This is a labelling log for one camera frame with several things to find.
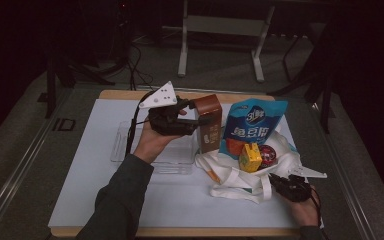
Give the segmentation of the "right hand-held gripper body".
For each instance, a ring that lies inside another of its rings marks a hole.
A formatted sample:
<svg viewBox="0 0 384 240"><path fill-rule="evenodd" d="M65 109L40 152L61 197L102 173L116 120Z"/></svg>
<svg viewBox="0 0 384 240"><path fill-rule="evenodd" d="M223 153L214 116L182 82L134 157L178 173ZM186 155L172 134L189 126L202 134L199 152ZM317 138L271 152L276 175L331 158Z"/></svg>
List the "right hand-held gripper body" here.
<svg viewBox="0 0 384 240"><path fill-rule="evenodd" d="M288 171L287 177L281 177L283 185L283 192L279 193L281 196L292 202L304 202L311 197L312 188L306 182L310 178L326 178L326 173L321 173L313 169L297 166Z"/></svg>

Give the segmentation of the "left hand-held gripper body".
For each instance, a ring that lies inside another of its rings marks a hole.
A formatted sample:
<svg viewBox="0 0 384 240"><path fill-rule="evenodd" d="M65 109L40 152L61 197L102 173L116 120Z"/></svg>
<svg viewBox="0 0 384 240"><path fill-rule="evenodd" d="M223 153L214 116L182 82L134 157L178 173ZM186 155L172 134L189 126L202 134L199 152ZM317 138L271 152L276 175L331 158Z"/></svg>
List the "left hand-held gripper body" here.
<svg viewBox="0 0 384 240"><path fill-rule="evenodd" d="M181 119L179 99L170 81L155 91L151 91L140 101L139 108L148 110L151 128L164 136L192 135L197 128L196 120Z"/></svg>

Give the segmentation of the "brown carton box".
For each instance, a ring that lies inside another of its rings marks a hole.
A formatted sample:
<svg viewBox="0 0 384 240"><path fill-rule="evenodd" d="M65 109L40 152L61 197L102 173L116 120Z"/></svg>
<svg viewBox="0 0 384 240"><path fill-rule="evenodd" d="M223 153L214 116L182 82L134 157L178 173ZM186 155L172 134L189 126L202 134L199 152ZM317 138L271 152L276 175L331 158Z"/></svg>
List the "brown carton box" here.
<svg viewBox="0 0 384 240"><path fill-rule="evenodd" d="M197 129L198 144L201 153L217 150L221 141L222 107L215 94L194 99L196 116L212 115L213 121Z"/></svg>

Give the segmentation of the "yellow juice carton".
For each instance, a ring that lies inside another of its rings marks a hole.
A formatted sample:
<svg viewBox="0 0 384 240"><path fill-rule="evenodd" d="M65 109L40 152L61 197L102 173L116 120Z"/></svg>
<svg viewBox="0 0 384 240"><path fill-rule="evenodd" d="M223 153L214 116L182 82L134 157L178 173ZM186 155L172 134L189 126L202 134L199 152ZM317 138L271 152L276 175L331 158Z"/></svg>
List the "yellow juice carton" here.
<svg viewBox="0 0 384 240"><path fill-rule="evenodd" d="M242 171L256 172L262 163L259 147L256 143L247 143L239 156L239 167Z"/></svg>

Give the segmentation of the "clear plastic container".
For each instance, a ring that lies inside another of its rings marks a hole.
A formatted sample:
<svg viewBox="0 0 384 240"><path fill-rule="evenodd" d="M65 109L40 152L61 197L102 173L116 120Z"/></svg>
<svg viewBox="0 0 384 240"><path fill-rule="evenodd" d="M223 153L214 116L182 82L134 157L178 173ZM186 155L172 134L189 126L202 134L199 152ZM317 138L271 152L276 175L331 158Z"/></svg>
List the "clear plastic container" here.
<svg viewBox="0 0 384 240"><path fill-rule="evenodd" d="M110 161L116 166L119 166L124 160L129 129L129 121L123 121L119 124L110 156ZM190 174L198 150L195 133L175 139L152 163L154 172L157 174Z"/></svg>

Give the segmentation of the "white canvas tote bag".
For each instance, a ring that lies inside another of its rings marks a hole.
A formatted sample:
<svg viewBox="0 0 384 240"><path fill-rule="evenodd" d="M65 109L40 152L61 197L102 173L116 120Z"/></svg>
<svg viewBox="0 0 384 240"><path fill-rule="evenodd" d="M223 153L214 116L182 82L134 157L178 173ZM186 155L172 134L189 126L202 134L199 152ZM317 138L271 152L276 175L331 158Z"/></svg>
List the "white canvas tote bag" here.
<svg viewBox="0 0 384 240"><path fill-rule="evenodd" d="M217 150L195 156L195 164L203 169L215 184L213 197L249 200L256 204L270 200L272 186L268 174L287 177L290 169L301 164L300 155L279 132L274 131L265 144L275 152L275 164L254 173L239 168L237 160Z"/></svg>

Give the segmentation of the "person's right hand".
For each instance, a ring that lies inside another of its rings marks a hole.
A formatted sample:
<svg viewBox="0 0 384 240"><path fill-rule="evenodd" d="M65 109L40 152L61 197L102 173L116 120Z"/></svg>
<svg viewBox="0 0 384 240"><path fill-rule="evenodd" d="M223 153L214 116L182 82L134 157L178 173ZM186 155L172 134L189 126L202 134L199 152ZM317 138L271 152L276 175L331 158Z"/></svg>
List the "person's right hand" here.
<svg viewBox="0 0 384 240"><path fill-rule="evenodd" d="M291 214L296 223L302 226L319 226L319 198L315 193L304 202L292 202L288 199L285 202L291 209Z"/></svg>

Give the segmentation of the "person's left hand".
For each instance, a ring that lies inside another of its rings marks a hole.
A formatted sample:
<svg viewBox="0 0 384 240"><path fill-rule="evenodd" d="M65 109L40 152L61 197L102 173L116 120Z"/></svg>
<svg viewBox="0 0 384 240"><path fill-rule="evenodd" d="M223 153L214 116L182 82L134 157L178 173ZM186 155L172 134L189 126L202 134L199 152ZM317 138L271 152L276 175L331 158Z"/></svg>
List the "person's left hand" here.
<svg viewBox="0 0 384 240"><path fill-rule="evenodd" d="M133 154L151 164L165 149L165 147L178 136L164 136L154 131L149 123L145 123L136 149Z"/></svg>

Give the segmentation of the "red round tin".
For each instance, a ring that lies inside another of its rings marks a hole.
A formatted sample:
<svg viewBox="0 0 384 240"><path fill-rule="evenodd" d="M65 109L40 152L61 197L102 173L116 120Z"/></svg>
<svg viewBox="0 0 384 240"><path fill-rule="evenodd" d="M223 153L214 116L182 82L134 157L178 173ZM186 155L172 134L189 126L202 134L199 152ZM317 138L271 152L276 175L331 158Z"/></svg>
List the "red round tin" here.
<svg viewBox="0 0 384 240"><path fill-rule="evenodd" d="M276 163L276 151L269 145L260 145L259 146L260 155L262 162L260 167L267 168Z"/></svg>

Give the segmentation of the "blue snack pouch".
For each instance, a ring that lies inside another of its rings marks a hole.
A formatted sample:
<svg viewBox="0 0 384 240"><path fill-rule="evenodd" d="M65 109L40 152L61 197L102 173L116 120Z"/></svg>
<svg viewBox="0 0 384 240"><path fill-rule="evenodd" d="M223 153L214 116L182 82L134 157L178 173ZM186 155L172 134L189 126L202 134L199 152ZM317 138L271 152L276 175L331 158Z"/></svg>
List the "blue snack pouch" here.
<svg viewBox="0 0 384 240"><path fill-rule="evenodd" d="M286 112L287 101L250 98L231 105L219 152L237 160L247 143L263 145Z"/></svg>

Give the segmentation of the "black metal stand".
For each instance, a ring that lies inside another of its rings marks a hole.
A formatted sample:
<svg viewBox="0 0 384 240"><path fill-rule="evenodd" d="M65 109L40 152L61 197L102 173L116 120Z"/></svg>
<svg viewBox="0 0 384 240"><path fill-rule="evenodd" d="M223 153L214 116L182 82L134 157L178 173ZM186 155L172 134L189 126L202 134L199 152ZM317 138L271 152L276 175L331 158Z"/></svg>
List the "black metal stand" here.
<svg viewBox="0 0 384 240"><path fill-rule="evenodd" d="M47 112L45 117L50 118L56 109L56 79L59 79L63 86L73 87L76 83L72 70L76 70L94 82L102 85L114 85L114 82L101 78L97 73L92 72L80 63L77 63L65 53L59 50L51 50L47 55Z"/></svg>

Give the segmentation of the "metal floor rail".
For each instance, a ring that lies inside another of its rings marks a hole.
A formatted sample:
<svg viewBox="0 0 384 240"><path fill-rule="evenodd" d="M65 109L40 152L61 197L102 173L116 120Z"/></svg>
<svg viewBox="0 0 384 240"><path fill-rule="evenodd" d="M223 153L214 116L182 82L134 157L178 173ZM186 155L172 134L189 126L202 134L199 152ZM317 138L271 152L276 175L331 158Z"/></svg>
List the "metal floor rail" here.
<svg viewBox="0 0 384 240"><path fill-rule="evenodd" d="M42 148L48 133L51 131L51 127L56 123L57 115L71 95L71 89L63 89L60 96L57 98L56 107L52 111L49 118L46 118L41 125L41 128L36 133L28 149L24 153L23 157L17 164L16 168L12 171L9 178L0 190L0 220L6 212L6 209L10 205L12 199L16 195L19 187L21 186L26 174L30 167L34 163L36 156Z"/></svg>
<svg viewBox="0 0 384 240"><path fill-rule="evenodd" d="M310 107L328 148L335 179L359 236L361 240L376 240L364 206L369 197L369 191L364 189L364 186L371 180L370 176L374 172L370 156L346 114L329 108L328 130L325 130L321 123L321 107L317 103L311 104Z"/></svg>

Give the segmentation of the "white metal stand frame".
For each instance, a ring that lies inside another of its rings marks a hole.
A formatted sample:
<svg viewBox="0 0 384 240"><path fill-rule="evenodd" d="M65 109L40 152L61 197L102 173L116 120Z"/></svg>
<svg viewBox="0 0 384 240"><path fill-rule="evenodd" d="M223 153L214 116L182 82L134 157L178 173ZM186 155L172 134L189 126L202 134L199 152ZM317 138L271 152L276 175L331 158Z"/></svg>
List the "white metal stand frame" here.
<svg viewBox="0 0 384 240"><path fill-rule="evenodd" d="M189 0L183 0L182 42L177 75L179 77L186 76L188 60L187 40L189 32L241 35L258 38L256 47L251 50L251 58L256 81L260 83L264 82L265 77L260 55L268 35L268 30L275 12L275 6L271 5L268 7L264 20L251 20L190 15L188 13L188 3Z"/></svg>

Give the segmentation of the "dark chair frame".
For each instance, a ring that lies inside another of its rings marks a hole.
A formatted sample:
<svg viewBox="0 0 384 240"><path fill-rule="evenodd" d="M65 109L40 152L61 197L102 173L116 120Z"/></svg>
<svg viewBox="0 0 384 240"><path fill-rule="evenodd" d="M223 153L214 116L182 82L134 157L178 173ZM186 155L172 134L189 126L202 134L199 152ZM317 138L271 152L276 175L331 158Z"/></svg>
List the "dark chair frame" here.
<svg viewBox="0 0 384 240"><path fill-rule="evenodd" d="M332 94L333 81L330 77L323 77L321 75L321 71L315 69L317 44L323 35L325 26L325 23L317 22L308 23L305 25L304 33L309 39L309 41L313 44L313 50L311 51L302 69L295 75L293 79L291 79L287 67L286 58L298 42L299 37L297 37L282 58L282 66L286 74L287 80L290 82L290 84L283 88L280 88L279 90L268 92L268 95L282 96L309 83L309 88L304 94L304 99L308 103L316 105L316 102L319 97L322 97L322 103L320 105L320 124L324 132L326 134L329 134L330 131L328 125L328 118L330 111L330 100Z"/></svg>

